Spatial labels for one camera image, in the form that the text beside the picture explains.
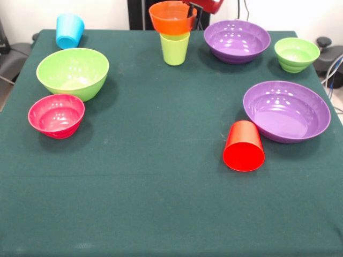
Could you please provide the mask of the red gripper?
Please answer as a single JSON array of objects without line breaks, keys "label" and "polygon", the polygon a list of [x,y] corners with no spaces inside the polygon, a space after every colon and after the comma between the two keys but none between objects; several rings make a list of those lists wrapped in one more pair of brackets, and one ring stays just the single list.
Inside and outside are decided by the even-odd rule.
[{"label": "red gripper", "polygon": [[223,0],[182,0],[183,3],[189,5],[187,17],[190,18],[193,16],[193,11],[197,10],[197,15],[193,23],[193,31],[202,30],[202,14],[203,11],[216,14],[223,4]]}]

